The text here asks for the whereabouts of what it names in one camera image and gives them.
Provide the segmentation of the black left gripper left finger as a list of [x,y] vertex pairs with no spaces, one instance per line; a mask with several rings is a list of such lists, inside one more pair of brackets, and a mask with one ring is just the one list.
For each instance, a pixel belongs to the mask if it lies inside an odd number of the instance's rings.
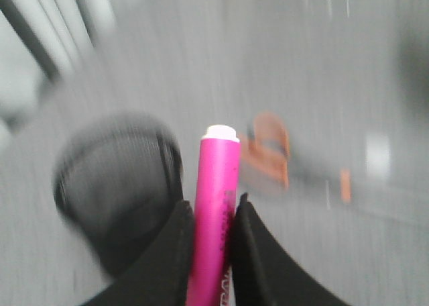
[[84,305],[184,305],[194,240],[188,201],[177,202],[149,248],[110,286]]

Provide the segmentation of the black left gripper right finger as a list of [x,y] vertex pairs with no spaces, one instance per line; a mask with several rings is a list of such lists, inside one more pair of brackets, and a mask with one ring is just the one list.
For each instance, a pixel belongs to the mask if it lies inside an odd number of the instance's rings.
[[230,239],[236,305],[346,305],[281,247],[243,193]]

